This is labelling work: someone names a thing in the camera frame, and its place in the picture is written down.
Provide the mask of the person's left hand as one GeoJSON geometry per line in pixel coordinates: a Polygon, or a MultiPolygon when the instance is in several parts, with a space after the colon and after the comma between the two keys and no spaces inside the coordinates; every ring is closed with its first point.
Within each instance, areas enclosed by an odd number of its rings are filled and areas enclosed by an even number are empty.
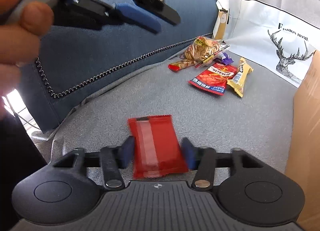
{"type": "Polygon", "coordinates": [[[40,38],[50,30],[53,21],[53,11],[47,4],[31,2],[24,7],[18,23],[1,26],[2,97],[19,84],[20,66],[38,56],[40,38]]]}

